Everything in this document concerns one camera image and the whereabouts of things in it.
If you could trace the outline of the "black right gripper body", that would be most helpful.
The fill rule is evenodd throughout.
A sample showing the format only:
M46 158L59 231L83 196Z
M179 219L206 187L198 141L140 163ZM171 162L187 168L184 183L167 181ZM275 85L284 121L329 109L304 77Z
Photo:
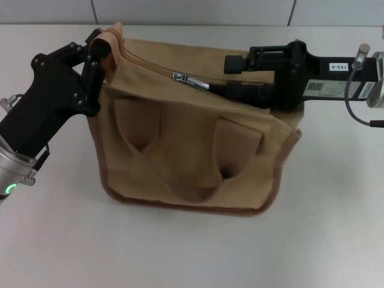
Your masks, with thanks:
M308 100L365 101L377 88L377 58L363 43L355 57L319 57L301 41L288 44L292 63L275 73L272 110L291 112Z

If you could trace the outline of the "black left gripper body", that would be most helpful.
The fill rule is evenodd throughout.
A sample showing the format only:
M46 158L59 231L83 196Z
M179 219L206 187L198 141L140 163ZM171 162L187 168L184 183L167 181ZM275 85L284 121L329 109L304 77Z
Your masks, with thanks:
M101 64L97 51L70 43L50 54L37 54L29 89L1 121L1 137L12 150L34 158L74 115L80 113L80 82L86 56Z

